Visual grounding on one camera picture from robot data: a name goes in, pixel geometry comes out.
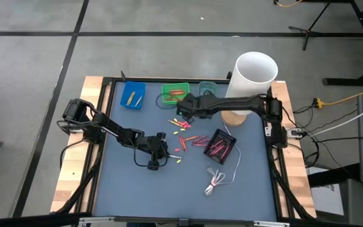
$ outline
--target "black tripod stand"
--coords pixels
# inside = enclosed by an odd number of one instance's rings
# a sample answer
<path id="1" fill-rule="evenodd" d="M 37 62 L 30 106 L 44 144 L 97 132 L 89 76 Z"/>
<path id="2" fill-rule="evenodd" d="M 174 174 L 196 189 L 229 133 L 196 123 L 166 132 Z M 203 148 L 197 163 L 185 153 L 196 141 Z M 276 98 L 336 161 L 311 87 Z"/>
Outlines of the black tripod stand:
<path id="1" fill-rule="evenodd" d="M 288 26 L 288 28 L 291 29 L 291 30 L 298 30 L 301 33 L 304 33 L 304 32 L 306 33 L 305 34 L 305 40 L 303 41 L 302 50 L 306 50 L 306 46 L 308 44 L 309 37 L 317 37 L 317 36 L 320 36 L 321 35 L 320 32 L 314 32 L 314 31 L 312 31 L 312 28 L 318 22 L 318 20 L 320 19 L 321 15 L 326 11 L 327 7 L 330 5 L 331 2 L 332 1 L 329 1 L 326 4 L 326 6 L 320 12 L 319 16 L 315 19 L 315 21 L 312 23 L 312 25 L 307 30 L 306 29 L 302 29 L 302 28 L 297 28 L 297 27 L 294 27 L 294 26 Z"/>

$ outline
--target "concrete floor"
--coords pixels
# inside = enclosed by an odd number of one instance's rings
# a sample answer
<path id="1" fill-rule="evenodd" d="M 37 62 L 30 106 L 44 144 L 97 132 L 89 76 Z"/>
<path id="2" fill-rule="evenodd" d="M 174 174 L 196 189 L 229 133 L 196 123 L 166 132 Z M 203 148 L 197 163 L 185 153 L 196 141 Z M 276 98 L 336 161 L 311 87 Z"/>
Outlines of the concrete floor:
<path id="1" fill-rule="evenodd" d="M 0 30 L 73 31 L 81 0 L 0 0 Z M 358 2 L 363 10 L 363 1 Z M 323 8 L 302 3 L 280 8 L 272 1 L 126 1 L 90 0 L 81 31 L 290 32 L 307 28 Z M 349 5 L 332 4 L 314 28 L 321 32 L 362 32 Z M 259 51 L 279 66 L 294 108 L 313 97 L 326 102 L 363 88 L 323 86 L 327 76 L 356 78 L 363 73 L 363 39 L 318 38 L 303 52 L 301 38 L 233 37 L 79 37 L 64 81 L 24 215 L 47 214 L 59 175 L 59 153 L 67 136 L 55 125 L 67 102 L 79 97 L 85 76 L 225 78 L 239 55 Z M 37 136 L 66 54 L 69 37 L 0 37 L 0 218 L 9 213 L 14 194 Z M 309 129 L 355 110 L 355 100 L 315 110 Z M 307 122 L 304 113 L 295 116 Z M 319 139 L 356 136 L 348 124 Z M 311 142 L 301 145 L 306 154 Z M 359 160 L 357 141 L 330 142 L 341 165 Z M 324 148 L 320 165 L 337 167 Z"/>

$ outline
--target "green container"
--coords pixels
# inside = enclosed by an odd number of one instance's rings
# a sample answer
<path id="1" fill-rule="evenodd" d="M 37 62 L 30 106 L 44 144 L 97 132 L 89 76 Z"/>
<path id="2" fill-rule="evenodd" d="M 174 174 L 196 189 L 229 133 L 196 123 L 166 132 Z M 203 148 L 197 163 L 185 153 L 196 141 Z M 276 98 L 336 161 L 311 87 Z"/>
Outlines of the green container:
<path id="1" fill-rule="evenodd" d="M 183 90 L 185 93 L 182 95 L 174 95 L 172 98 L 183 99 L 190 92 L 190 86 L 188 83 L 175 83 L 175 84 L 164 84 L 162 85 L 162 101 L 166 105 L 174 105 L 177 100 L 170 100 L 170 92 L 172 90 Z"/>

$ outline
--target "wooden board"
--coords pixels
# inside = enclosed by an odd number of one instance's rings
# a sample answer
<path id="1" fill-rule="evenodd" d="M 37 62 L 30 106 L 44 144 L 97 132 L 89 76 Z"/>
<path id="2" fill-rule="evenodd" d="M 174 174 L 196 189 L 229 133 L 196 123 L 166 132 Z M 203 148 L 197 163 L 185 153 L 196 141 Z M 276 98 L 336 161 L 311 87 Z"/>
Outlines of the wooden board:
<path id="1" fill-rule="evenodd" d="M 81 98 L 91 102 L 94 106 L 97 106 L 102 81 L 103 77 L 87 76 L 83 85 Z M 290 118 L 294 120 L 291 101 L 289 99 L 288 89 L 285 81 L 274 81 L 272 84 L 272 93 L 274 97 L 277 97 L 279 100 L 282 101 L 283 106 L 290 114 Z M 102 110 L 106 110 L 107 97 L 108 96 L 105 96 L 105 99 L 103 100 Z M 283 116 L 282 125 L 286 128 L 294 127 L 294 125 L 289 122 L 285 113 Z M 81 137 L 81 133 L 71 135 L 68 144 L 80 140 Z M 289 139 L 288 143 L 300 146 L 299 141 L 295 139 Z M 67 150 L 59 175 L 57 188 L 55 190 L 51 211 L 56 211 L 60 209 L 64 205 L 65 201 L 70 198 L 72 193 L 78 187 L 81 180 L 87 148 L 88 145 L 86 143 L 80 143 L 77 146 L 74 146 Z M 289 146 L 288 148 L 284 149 L 284 158 L 287 169 L 289 187 L 291 188 L 293 194 L 296 196 L 298 201 L 307 210 L 307 212 L 310 213 L 310 215 L 316 217 L 316 211 L 314 210 L 313 199 L 311 196 L 311 191 L 309 188 L 309 182 L 306 175 L 306 169 L 301 151 L 297 148 Z M 81 211 L 86 210 L 88 194 L 89 187 L 85 190 Z M 279 195 L 281 201 L 282 215 L 283 217 L 288 217 L 285 195 L 281 189 L 279 189 Z"/>

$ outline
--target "blue tray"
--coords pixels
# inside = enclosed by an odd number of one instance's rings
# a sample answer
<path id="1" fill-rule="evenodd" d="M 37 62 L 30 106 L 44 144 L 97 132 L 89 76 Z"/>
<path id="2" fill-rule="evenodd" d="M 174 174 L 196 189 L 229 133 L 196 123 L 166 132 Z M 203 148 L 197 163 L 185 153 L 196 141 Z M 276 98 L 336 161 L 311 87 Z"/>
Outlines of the blue tray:
<path id="1" fill-rule="evenodd" d="M 120 105 L 122 105 L 125 108 L 131 108 L 134 110 L 141 109 L 142 101 L 144 101 L 144 95 L 145 95 L 145 83 L 137 83 L 137 82 L 125 82 L 123 95 L 121 96 Z M 130 105 L 127 105 L 127 102 L 129 101 L 129 98 L 131 96 L 132 92 L 135 92 L 135 95 L 130 103 Z"/>

